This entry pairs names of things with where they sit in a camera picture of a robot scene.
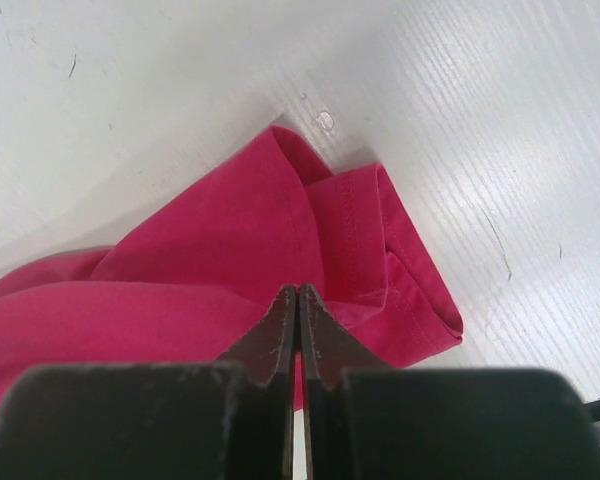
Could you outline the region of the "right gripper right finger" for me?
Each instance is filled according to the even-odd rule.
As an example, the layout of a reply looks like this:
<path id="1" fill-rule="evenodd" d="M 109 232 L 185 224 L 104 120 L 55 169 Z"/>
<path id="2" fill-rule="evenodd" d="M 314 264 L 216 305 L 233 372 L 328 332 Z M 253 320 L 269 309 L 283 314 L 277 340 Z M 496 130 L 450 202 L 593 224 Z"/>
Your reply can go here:
<path id="1" fill-rule="evenodd" d="M 311 479 L 600 479 L 600 400 L 542 369 L 393 369 L 298 297 Z"/>

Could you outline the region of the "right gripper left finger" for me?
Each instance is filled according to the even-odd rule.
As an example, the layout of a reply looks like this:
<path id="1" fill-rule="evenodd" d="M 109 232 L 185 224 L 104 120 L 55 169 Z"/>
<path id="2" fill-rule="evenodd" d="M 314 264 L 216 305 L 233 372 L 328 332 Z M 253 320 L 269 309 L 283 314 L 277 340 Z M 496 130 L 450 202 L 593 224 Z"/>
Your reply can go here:
<path id="1" fill-rule="evenodd" d="M 0 404 L 0 479 L 288 479 L 297 294 L 211 363 L 47 365 Z"/>

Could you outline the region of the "pink t shirt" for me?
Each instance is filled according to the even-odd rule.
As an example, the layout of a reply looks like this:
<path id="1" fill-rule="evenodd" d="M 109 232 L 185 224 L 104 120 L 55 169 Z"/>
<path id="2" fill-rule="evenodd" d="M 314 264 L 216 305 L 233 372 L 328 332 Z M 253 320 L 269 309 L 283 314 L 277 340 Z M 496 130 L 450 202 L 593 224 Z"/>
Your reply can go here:
<path id="1" fill-rule="evenodd" d="M 272 127 L 116 245 L 0 279 L 0 402 L 39 364 L 211 361 L 281 287 L 303 283 L 392 366 L 462 339 L 384 167 L 335 173 L 299 135 Z"/>

